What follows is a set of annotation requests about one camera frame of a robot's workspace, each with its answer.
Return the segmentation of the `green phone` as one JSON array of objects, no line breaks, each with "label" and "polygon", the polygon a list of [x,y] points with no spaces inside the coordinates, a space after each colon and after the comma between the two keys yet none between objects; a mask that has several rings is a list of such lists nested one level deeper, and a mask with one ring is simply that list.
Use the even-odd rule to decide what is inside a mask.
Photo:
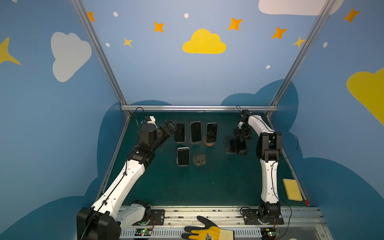
[{"label": "green phone", "polygon": [[228,135],[224,136],[224,143],[225,143],[225,152],[227,154],[235,154],[237,152],[234,136],[228,136]]}]

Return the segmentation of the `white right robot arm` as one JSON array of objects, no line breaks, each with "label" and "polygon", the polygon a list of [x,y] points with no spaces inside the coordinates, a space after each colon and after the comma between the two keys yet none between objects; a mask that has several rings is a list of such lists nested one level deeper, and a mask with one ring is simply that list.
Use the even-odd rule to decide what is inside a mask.
[{"label": "white right robot arm", "polygon": [[277,170],[282,156],[283,136],[268,126],[260,114],[241,110],[240,116],[241,120],[235,129],[235,136],[251,139],[251,130],[254,130],[259,137],[256,155],[261,164],[263,186],[257,212],[258,221],[263,225],[283,224],[281,202],[277,190]]}]

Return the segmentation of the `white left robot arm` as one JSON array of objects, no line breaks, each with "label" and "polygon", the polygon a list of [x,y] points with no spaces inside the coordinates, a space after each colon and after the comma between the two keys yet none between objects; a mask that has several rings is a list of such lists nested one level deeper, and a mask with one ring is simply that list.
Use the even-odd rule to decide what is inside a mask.
[{"label": "white left robot arm", "polygon": [[123,231],[134,224],[151,220],[151,205],[136,201],[126,210],[120,208],[137,180],[144,174],[162,146],[177,130],[175,120],[157,126],[153,116],[147,117],[139,129],[139,138],[128,154],[124,166],[110,187],[90,208],[77,214],[79,240],[118,240]]}]

